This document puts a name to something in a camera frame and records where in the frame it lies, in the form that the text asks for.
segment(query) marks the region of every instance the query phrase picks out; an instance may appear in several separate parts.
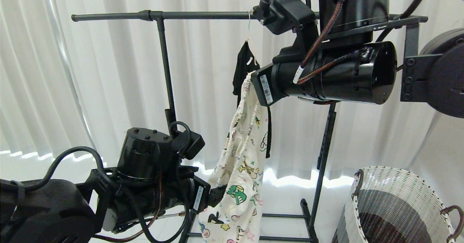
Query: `white and gray basket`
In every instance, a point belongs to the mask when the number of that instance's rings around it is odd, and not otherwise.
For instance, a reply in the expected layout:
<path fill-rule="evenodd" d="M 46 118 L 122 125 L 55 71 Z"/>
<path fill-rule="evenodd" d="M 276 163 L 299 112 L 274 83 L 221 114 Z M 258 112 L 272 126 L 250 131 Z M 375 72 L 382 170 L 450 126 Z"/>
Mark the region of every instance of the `white and gray basket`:
<path fill-rule="evenodd" d="M 356 173 L 332 243 L 454 243 L 464 225 L 458 206 L 407 170 L 367 167 Z M 448 213 L 459 211 L 453 231 Z"/>

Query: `yellow star print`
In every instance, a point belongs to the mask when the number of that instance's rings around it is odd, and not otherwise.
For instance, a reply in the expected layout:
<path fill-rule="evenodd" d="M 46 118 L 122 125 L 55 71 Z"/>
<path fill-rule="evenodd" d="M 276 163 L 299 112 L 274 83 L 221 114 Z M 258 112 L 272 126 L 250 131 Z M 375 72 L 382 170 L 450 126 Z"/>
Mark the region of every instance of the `yellow star print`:
<path fill-rule="evenodd" d="M 222 228 L 223 230 L 225 230 L 225 231 L 228 231 L 228 230 L 230 230 L 231 227 L 229 227 L 229 224 L 222 224 L 222 225 L 221 225 L 221 228 Z"/>

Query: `white garment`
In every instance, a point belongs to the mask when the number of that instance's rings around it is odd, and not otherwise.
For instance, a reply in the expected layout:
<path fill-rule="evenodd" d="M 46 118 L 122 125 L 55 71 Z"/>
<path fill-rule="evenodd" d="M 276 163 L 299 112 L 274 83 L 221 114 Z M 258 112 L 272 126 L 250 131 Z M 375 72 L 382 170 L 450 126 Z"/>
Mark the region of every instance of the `white garment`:
<path fill-rule="evenodd" d="M 227 185 L 216 207 L 199 214 L 205 242 L 245 243 L 260 239 L 261 183 L 267 149 L 267 108 L 260 106 L 249 73 L 232 119 L 222 156 L 209 178 L 212 188 Z"/>

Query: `white cable label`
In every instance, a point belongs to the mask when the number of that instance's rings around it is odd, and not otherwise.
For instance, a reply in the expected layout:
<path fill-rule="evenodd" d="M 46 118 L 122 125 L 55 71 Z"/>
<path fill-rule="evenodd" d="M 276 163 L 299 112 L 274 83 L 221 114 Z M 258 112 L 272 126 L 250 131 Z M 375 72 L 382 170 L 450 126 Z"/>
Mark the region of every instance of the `white cable label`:
<path fill-rule="evenodd" d="M 260 81 L 262 85 L 262 90 L 264 91 L 264 95 L 266 97 L 266 102 L 267 104 L 271 104 L 273 99 L 272 99 L 272 94 L 270 93 L 269 84 L 267 83 L 266 75 L 260 76 Z"/>
<path fill-rule="evenodd" d="M 194 210 L 198 211 L 198 207 L 200 206 L 200 201 L 202 201 L 203 189 L 204 188 L 202 186 L 198 187 L 197 197 L 195 197 Z"/>
<path fill-rule="evenodd" d="M 300 76 L 301 74 L 303 73 L 303 68 L 301 68 L 301 66 L 298 67 L 298 70 L 297 72 L 295 73 L 295 77 L 293 77 L 293 83 L 294 84 L 297 84 L 298 83 L 298 79 L 300 79 Z"/>

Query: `bolt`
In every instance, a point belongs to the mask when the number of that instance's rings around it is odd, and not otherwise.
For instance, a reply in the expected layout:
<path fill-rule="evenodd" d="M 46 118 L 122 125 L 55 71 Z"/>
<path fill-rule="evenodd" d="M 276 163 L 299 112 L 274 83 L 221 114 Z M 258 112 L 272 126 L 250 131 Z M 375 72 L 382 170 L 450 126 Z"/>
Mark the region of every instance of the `bolt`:
<path fill-rule="evenodd" d="M 405 83 L 407 83 L 407 84 L 410 84 L 413 81 L 414 81 L 414 79 L 411 76 L 408 76 L 408 77 L 405 78 Z"/>
<path fill-rule="evenodd" d="M 409 93 L 403 94 L 403 100 L 409 101 L 412 98 L 412 96 Z"/>
<path fill-rule="evenodd" d="M 409 59 L 406 61 L 406 65 L 407 65 L 407 66 L 413 66 L 415 63 L 416 63 L 416 60 L 414 60 L 413 58 L 409 58 Z"/>

